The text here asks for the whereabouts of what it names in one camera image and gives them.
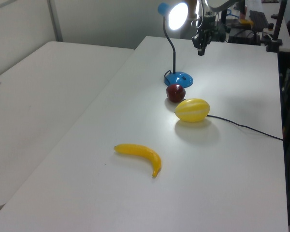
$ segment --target desk lamp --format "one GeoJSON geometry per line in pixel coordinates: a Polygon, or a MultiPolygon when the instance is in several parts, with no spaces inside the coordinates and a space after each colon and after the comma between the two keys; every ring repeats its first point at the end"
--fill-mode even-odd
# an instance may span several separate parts
{"type": "Polygon", "coordinates": [[[168,24],[170,29],[177,30],[179,29],[187,19],[188,16],[188,6],[182,2],[173,7],[169,6],[166,3],[161,3],[158,7],[158,12],[163,16],[163,31],[165,37],[168,39],[169,43],[173,49],[173,72],[168,71],[164,75],[164,83],[167,86],[172,84],[179,84],[182,87],[186,88],[192,85],[193,79],[190,75],[185,72],[176,72],[175,65],[176,65],[176,52],[170,37],[168,36],[166,29],[165,29],[165,21],[168,20],[168,24]]]}

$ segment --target yellow banana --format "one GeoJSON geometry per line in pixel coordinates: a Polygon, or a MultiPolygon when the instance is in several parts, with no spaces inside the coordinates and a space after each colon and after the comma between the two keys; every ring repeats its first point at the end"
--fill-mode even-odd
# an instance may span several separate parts
{"type": "Polygon", "coordinates": [[[147,146],[138,144],[119,144],[114,147],[118,153],[141,156],[151,161],[154,171],[153,177],[156,177],[161,169],[161,159],[159,155],[147,146]]]}

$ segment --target white table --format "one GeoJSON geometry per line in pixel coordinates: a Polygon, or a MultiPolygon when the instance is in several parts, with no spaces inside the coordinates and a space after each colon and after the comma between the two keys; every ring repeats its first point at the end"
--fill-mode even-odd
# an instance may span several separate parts
{"type": "MultiPolygon", "coordinates": [[[[194,77],[186,98],[282,136],[276,54],[212,42],[200,57],[191,41],[173,43],[178,71],[194,77]]],[[[163,83],[171,68],[167,40],[146,37],[3,207],[0,231],[287,232],[282,141],[219,119],[179,121],[163,83]],[[119,143],[157,151],[157,178],[114,152],[119,143]]]]}
{"type": "Polygon", "coordinates": [[[0,208],[132,52],[50,42],[0,76],[0,208]]]}

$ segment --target yellow melon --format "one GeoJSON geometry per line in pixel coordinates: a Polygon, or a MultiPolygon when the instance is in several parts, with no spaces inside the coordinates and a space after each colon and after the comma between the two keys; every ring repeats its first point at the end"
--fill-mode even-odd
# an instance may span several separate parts
{"type": "Polygon", "coordinates": [[[203,99],[192,98],[179,103],[175,114],[185,122],[198,122],[208,115],[209,109],[209,104],[203,99]]]}

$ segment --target apple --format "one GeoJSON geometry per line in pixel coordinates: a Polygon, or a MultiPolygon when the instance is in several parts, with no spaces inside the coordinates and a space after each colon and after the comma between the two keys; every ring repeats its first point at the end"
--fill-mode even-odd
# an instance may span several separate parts
{"type": "Polygon", "coordinates": [[[179,84],[172,84],[166,88],[166,95],[171,102],[181,102],[185,94],[185,89],[179,84]]]}

